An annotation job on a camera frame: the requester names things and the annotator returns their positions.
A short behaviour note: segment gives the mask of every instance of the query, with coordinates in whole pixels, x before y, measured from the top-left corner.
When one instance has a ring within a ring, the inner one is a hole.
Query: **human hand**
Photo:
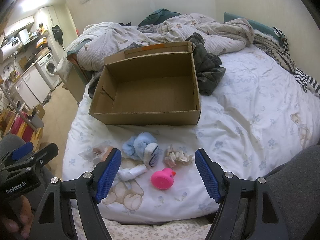
[[[21,212],[20,212],[20,221],[23,224],[23,228],[21,229],[21,236],[24,239],[28,239],[34,215],[31,212],[31,206],[30,206],[29,200],[25,196],[21,196],[20,198],[22,201]],[[7,228],[7,230],[10,233],[19,232],[19,226],[18,226],[17,222],[15,222],[11,219],[8,219],[5,216],[1,217],[1,220],[4,224],[4,226]]]

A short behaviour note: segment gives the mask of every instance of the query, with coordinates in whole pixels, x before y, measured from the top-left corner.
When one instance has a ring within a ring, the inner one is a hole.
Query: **metal screw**
[[[55,184],[55,183],[57,183],[58,182],[58,178],[57,177],[53,177],[51,180],[50,180],[50,182],[52,183],[52,184]]]
[[[227,178],[231,179],[233,177],[233,173],[230,171],[227,171],[224,173],[224,176],[226,176]]]
[[[265,184],[265,182],[266,182],[265,178],[263,178],[263,177],[258,178],[258,181],[259,181],[261,184]]]
[[[92,176],[92,173],[91,172],[86,172],[85,174],[83,174],[83,177],[88,179]]]

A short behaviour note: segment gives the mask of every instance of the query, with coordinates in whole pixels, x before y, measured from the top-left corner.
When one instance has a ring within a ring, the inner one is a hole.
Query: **gray pants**
[[[315,145],[265,176],[292,240],[302,240],[320,214],[319,174],[320,145]],[[239,237],[243,216],[236,222],[234,240]]]
[[[14,134],[6,135],[0,141],[0,157],[4,156],[7,152],[12,152],[15,149],[18,149],[20,146],[24,145],[25,143],[26,142],[23,139],[21,139],[20,137]],[[19,163],[19,162],[26,161],[31,157],[32,154],[33,152],[28,153],[26,156],[24,156],[17,162]],[[45,192],[45,189],[47,188],[50,182],[50,179],[52,177],[53,177],[52,173],[46,167],[43,167],[40,170],[40,180],[42,181],[42,184],[38,188],[25,194],[26,198],[30,202],[31,209],[33,210],[33,212],[36,211],[40,203],[40,200]]]

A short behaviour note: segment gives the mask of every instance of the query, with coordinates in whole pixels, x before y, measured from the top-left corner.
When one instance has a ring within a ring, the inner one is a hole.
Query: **beige floor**
[[[49,162],[52,173],[61,178],[62,160],[71,123],[76,116],[78,105],[68,90],[62,88],[62,83],[52,92],[50,101],[44,105],[45,115],[43,136],[41,142],[53,142],[59,148],[59,154]]]

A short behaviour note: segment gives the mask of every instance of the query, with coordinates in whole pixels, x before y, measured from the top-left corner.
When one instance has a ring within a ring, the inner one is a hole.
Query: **fluorescent light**
[[[24,12],[30,11],[44,5],[47,0],[25,0],[21,3]]]

